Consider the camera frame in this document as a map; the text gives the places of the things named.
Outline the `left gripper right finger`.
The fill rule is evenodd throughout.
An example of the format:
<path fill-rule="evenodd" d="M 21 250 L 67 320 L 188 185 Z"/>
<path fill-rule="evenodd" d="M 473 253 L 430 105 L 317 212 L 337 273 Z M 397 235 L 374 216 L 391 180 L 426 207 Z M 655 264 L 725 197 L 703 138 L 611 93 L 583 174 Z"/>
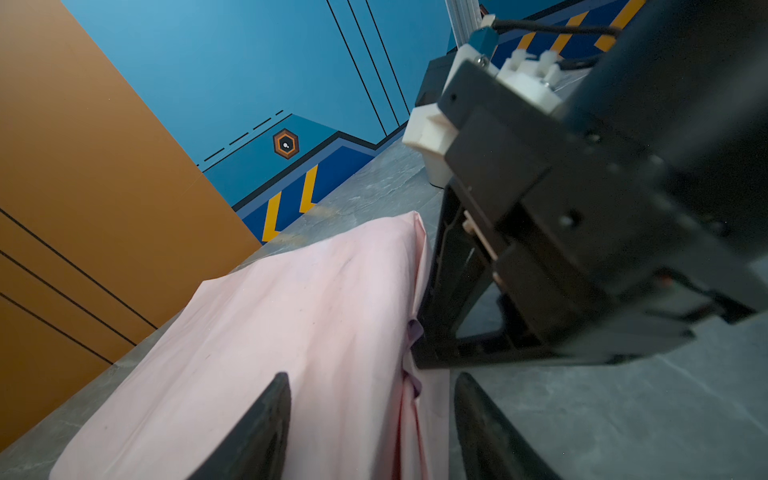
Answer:
<path fill-rule="evenodd" d="M 466 372 L 455 384 L 454 411 L 468 479 L 560 479 Z"/>

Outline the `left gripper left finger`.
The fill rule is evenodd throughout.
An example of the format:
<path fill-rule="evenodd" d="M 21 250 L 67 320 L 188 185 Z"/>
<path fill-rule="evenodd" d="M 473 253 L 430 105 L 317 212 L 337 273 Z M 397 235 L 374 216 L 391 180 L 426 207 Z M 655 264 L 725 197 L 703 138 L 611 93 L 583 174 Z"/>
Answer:
<path fill-rule="evenodd" d="M 290 413 L 289 376 L 280 372 L 190 477 L 279 479 L 286 459 Z"/>

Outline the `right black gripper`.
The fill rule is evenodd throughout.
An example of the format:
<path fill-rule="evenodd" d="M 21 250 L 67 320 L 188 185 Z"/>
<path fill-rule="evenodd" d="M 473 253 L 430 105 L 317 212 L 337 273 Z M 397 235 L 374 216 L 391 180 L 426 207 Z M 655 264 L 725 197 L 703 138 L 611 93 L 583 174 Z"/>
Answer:
<path fill-rule="evenodd" d="M 550 114 L 475 110 L 446 160 L 493 283 L 557 364 L 666 352 L 767 308 L 767 5 L 651 1 Z"/>

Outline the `purple wrapping paper sheet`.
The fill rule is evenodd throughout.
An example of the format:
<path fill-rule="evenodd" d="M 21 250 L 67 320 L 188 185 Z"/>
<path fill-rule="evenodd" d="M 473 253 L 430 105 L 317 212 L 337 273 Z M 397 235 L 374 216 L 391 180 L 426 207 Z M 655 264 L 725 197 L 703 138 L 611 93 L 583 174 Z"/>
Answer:
<path fill-rule="evenodd" d="M 417 368 L 419 214 L 203 282 L 66 446 L 54 479 L 188 479 L 285 374 L 286 479 L 445 479 L 450 376 Z"/>

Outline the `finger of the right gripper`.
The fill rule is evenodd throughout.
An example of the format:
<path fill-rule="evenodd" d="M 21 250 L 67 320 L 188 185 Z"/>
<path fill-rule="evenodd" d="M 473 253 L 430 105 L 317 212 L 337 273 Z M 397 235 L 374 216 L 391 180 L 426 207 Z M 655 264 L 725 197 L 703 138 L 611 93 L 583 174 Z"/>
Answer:
<path fill-rule="evenodd" d="M 556 365 L 558 356 L 525 324 L 509 297 L 497 295 L 502 324 L 489 333 L 459 337 L 459 327 L 493 283 L 492 260 L 481 242 L 463 227 L 461 197 L 444 190 L 429 280 L 418 310 L 423 335 L 412 347 L 421 369 L 528 363 Z"/>

